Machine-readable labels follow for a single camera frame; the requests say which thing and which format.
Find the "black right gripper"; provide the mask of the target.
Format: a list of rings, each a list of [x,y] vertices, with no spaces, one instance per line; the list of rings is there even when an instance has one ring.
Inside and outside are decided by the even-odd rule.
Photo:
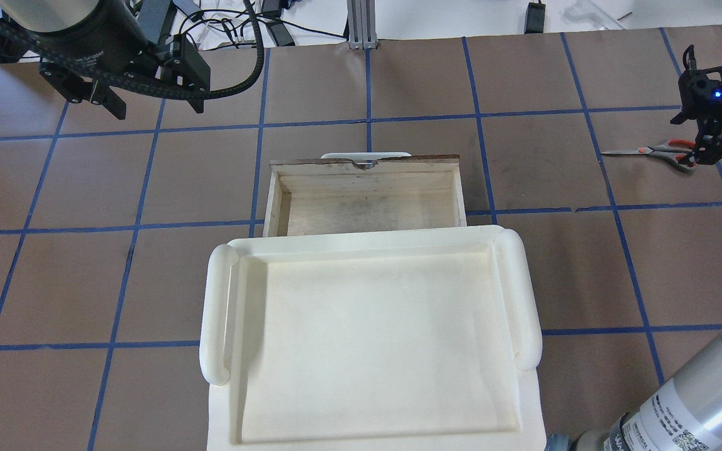
[[[681,106],[671,124],[696,121],[701,135],[694,141],[693,162],[716,165],[722,159],[722,66],[698,68],[696,63],[685,63],[678,89]]]

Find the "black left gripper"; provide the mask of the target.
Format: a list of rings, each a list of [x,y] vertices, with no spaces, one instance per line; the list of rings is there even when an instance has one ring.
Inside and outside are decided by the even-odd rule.
[[[120,80],[136,83],[144,94],[159,97],[158,91],[177,86],[195,93],[211,86],[208,63],[188,38],[177,34],[153,44],[140,31],[58,31],[40,33],[38,42],[62,59],[43,55],[38,68],[52,88],[70,103],[88,101],[125,120],[126,103],[113,83],[102,77],[84,75],[72,68],[74,62],[87,71],[98,70]],[[204,113],[204,100],[182,99],[196,114]]]

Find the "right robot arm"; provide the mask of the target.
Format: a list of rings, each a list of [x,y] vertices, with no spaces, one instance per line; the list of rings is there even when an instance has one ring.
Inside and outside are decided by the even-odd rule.
[[[682,56],[681,108],[673,125],[693,120],[693,143],[645,148],[642,154],[693,169],[722,159],[722,66],[700,68],[694,46]],[[636,410],[609,429],[577,438],[554,433],[547,450],[722,450],[722,330]]]

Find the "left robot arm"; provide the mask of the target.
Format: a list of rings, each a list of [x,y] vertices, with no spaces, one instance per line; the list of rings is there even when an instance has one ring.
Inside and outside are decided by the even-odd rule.
[[[2,1],[0,25],[23,33],[84,68],[132,81],[209,91],[210,67],[181,34],[177,12],[202,12],[190,1]]]

